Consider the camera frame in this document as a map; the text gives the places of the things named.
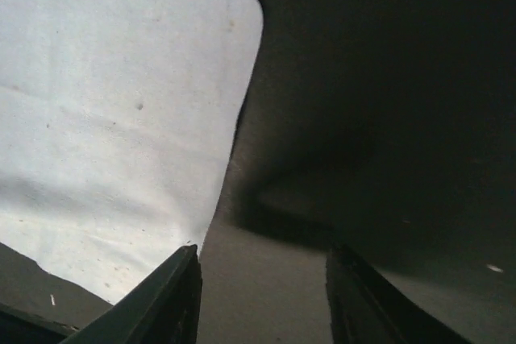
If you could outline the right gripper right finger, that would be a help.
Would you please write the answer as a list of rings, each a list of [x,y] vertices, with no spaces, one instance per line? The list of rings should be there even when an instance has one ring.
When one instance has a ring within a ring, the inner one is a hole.
[[[345,245],[328,251],[326,278],[334,343],[467,342],[410,301]]]

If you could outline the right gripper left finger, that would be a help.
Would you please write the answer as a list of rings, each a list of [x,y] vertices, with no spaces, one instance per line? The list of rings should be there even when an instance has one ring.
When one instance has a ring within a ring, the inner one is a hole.
[[[68,344],[197,342],[202,273],[196,245],[183,246]]]

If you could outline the light blue cleaning cloth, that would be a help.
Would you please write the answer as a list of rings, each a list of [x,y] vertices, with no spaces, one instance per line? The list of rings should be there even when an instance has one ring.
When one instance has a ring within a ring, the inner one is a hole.
[[[257,0],[1,0],[1,240],[115,304],[202,245]]]

